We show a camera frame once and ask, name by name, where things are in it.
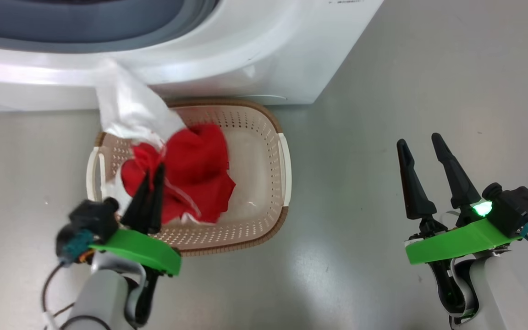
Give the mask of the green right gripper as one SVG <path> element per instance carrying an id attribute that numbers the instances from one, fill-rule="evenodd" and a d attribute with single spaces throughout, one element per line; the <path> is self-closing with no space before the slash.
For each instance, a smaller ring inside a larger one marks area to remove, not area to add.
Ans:
<path id="1" fill-rule="evenodd" d="M 453 209 L 472 205 L 481 196 L 467 173 L 439 133 L 431 135 L 434 152 L 444 168 L 452 197 Z M 402 190 L 407 219 L 431 219 L 437 213 L 436 206 L 427 197 L 415 171 L 415 159 L 404 139 L 396 143 Z M 505 246 L 518 240 L 507 238 L 484 218 L 465 227 L 455 228 L 434 237 L 405 242 L 405 253 L 410 264 L 427 264 L 435 261 L 460 258 L 472 253 Z"/>

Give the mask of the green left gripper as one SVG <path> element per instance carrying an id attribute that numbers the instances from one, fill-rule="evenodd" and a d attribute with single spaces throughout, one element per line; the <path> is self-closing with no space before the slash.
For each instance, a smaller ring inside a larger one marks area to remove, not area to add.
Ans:
<path id="1" fill-rule="evenodd" d="M 138 231 L 157 234 L 161 230 L 163 212 L 165 165 L 159 163 L 150 182 L 146 173 L 136 194 L 127 207 L 121 224 L 105 243 L 91 243 L 89 248 L 113 253 L 118 257 L 149 267 L 165 275 L 178 276 L 182 256 L 167 243 Z"/>

